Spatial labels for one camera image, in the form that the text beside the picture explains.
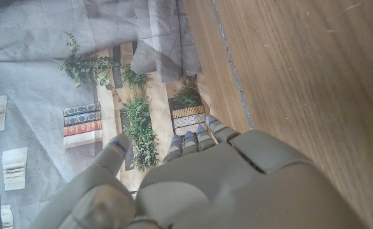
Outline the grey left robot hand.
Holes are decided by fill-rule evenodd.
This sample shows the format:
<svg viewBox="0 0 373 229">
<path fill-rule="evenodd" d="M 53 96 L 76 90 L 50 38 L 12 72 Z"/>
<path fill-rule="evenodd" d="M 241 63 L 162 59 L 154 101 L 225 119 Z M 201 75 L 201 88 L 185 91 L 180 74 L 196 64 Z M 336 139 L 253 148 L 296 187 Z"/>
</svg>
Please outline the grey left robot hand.
<svg viewBox="0 0 373 229">
<path fill-rule="evenodd" d="M 132 143 L 112 138 L 41 210 L 31 228 L 365 228 L 363 219 L 303 153 L 214 116 L 175 135 L 162 165 L 135 195 L 117 179 Z"/>
</svg>

